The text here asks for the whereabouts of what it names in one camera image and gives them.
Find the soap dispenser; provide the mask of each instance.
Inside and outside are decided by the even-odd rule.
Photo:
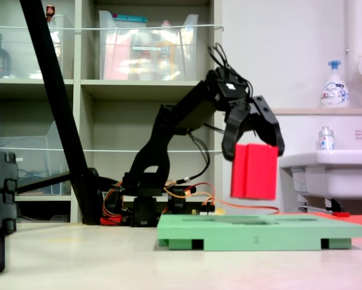
[[[331,76],[323,89],[320,104],[322,108],[347,108],[350,106],[349,91],[338,73],[339,60],[328,63],[331,66]]]

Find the orange board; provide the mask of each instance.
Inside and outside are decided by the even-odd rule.
[[[314,214],[316,216],[323,216],[324,218],[329,218],[329,219],[337,219],[338,221],[351,222],[353,224],[362,225],[362,215],[349,216],[343,218],[343,217],[332,216],[327,213],[310,213],[310,214]]]

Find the white sink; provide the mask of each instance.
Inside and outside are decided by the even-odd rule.
[[[318,150],[279,158],[300,195],[362,199],[362,150]]]

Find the pipe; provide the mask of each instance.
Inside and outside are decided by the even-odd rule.
[[[346,0],[346,83],[351,105],[362,108],[362,0]]]

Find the clear plastic container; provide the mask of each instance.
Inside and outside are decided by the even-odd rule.
[[[198,15],[182,28],[117,29],[112,14],[100,11],[100,79],[196,80]]]
[[[0,137],[0,147],[1,151],[13,152],[16,155],[19,186],[36,181],[40,178],[69,171],[55,122],[52,123],[46,136]],[[69,181],[66,181],[60,184],[40,188],[26,194],[70,195],[70,193],[71,186]]]
[[[65,79],[73,78],[74,30],[64,15],[54,15],[49,29]],[[0,77],[42,79],[30,34],[23,28],[0,28]]]

